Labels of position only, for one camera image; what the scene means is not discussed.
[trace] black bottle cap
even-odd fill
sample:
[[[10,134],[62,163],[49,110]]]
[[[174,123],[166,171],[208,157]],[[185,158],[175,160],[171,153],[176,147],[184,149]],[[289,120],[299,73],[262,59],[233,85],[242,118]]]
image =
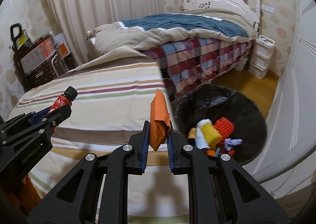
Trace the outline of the black bottle cap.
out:
[[[64,92],[64,95],[67,95],[71,102],[75,100],[75,98],[78,96],[78,92],[75,88],[69,86],[66,91]]]

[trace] red bottle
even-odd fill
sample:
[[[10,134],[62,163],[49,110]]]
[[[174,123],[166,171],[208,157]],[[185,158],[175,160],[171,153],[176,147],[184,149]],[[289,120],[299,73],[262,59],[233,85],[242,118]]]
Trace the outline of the red bottle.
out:
[[[61,94],[55,103],[52,105],[50,110],[48,111],[49,113],[58,109],[59,107],[62,107],[63,105],[69,105],[72,106],[72,102],[75,100],[75,98],[78,96],[78,92],[75,88],[73,87],[68,87],[63,94]]]

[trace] beige comforter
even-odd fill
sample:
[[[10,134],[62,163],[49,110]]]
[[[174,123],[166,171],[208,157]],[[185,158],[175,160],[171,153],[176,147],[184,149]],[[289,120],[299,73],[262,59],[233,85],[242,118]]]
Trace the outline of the beige comforter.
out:
[[[101,25],[89,31],[87,40],[92,37],[95,38],[93,52],[96,54],[95,57],[98,57],[121,46],[128,46],[129,48],[133,48],[138,51],[145,51],[170,41],[180,41],[196,37],[214,38],[227,42],[236,41],[239,43],[248,42],[257,38],[257,32],[244,17],[227,10],[201,9],[182,12],[181,14],[202,15],[233,22],[244,28],[249,37],[227,37],[217,31],[207,29],[186,30],[181,27],[142,31],[137,27],[122,27],[120,22],[115,22],[112,24]]]

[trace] folded orange fabric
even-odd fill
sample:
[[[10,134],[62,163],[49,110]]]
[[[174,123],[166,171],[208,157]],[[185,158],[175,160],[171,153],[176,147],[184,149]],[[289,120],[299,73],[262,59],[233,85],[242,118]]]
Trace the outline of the folded orange fabric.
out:
[[[12,206],[21,209],[26,215],[41,201],[28,175],[18,184],[13,183],[9,178],[3,178],[0,180],[0,185]]]
[[[157,151],[166,141],[170,131],[170,114],[168,113],[165,96],[156,89],[154,100],[150,104],[150,146]]]

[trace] blue comforter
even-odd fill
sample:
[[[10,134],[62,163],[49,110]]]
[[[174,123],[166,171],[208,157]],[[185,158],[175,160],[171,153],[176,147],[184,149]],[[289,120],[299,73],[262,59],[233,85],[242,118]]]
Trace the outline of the blue comforter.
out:
[[[145,30],[156,28],[171,29],[176,27],[182,27],[186,30],[208,29],[219,31],[228,37],[240,36],[248,38],[245,29],[237,24],[197,15],[156,14],[139,19],[124,20],[122,23],[126,27],[140,26]]]

